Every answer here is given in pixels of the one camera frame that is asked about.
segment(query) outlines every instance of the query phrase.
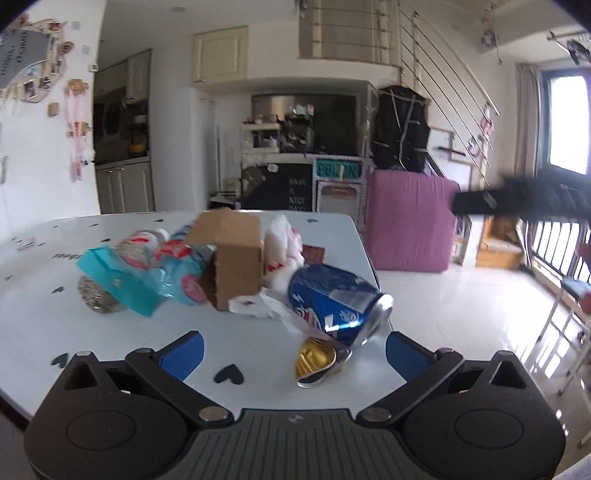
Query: gray sign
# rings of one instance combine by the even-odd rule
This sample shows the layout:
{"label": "gray sign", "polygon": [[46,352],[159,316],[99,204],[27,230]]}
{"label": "gray sign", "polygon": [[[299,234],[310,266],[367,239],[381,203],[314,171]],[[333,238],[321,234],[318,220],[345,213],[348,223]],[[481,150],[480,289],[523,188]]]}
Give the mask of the gray sign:
{"label": "gray sign", "polygon": [[47,58],[49,34],[6,30],[0,44],[0,89],[6,88],[21,70]]}

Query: table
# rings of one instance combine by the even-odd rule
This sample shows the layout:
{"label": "table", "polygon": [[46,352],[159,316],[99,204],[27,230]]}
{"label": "table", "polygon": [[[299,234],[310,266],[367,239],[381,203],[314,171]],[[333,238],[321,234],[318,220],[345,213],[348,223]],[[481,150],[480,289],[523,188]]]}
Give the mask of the table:
{"label": "table", "polygon": [[[262,229],[276,212],[253,212]],[[326,248],[326,262],[377,286],[353,221],[346,215],[285,212],[303,242]],[[303,341],[282,324],[219,312],[211,305],[184,306],[167,300],[152,318],[124,310],[98,314],[82,302],[76,284],[82,272],[76,256],[102,241],[114,245],[137,229],[175,231],[194,212],[129,213],[45,223],[0,247],[0,395],[25,418],[35,414],[61,370],[51,361],[90,350],[101,361],[120,360],[139,347],[159,350],[190,330],[205,341],[203,362],[185,383],[228,408],[348,408],[352,415],[402,386],[387,363],[388,324],[358,351],[345,369],[313,390],[294,378]],[[57,257],[68,254],[68,257]],[[236,364],[245,382],[215,384],[223,367]]]}

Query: window frame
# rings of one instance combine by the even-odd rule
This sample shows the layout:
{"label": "window frame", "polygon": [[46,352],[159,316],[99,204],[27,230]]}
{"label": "window frame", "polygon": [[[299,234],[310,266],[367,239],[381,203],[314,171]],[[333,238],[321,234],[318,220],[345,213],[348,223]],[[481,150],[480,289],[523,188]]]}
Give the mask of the window frame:
{"label": "window frame", "polygon": [[591,176],[591,68],[573,68],[561,70],[547,70],[541,74],[541,122],[540,135],[538,139],[538,161],[536,168],[536,175],[555,179],[564,180],[570,176],[580,178],[579,173],[571,172],[565,168],[557,167],[550,164],[550,148],[551,148],[551,94],[550,83],[552,80],[563,77],[582,76],[587,84],[587,95],[589,98],[589,151],[587,153],[587,173],[586,176]]}

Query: pink cushion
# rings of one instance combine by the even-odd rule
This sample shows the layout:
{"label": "pink cushion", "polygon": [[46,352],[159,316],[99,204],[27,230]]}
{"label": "pink cushion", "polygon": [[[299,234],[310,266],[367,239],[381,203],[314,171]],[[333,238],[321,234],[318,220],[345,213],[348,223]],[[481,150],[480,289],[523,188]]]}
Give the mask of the pink cushion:
{"label": "pink cushion", "polygon": [[369,182],[365,245],[377,270],[442,272],[452,254],[459,185],[441,177],[376,170]]}

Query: white plastic bag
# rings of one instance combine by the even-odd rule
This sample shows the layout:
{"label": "white plastic bag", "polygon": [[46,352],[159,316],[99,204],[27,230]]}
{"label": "white plastic bag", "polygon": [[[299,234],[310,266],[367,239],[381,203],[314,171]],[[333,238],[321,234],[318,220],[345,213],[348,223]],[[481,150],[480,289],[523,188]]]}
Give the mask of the white plastic bag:
{"label": "white plastic bag", "polygon": [[285,215],[277,215],[265,231],[263,285],[287,295],[293,274],[304,266],[301,236],[293,229]]}
{"label": "white plastic bag", "polygon": [[305,337],[315,337],[332,341],[333,338],[306,322],[291,307],[275,298],[275,293],[262,288],[257,295],[234,297],[228,302],[232,313],[251,315],[257,318],[281,320],[291,333],[303,333]]}

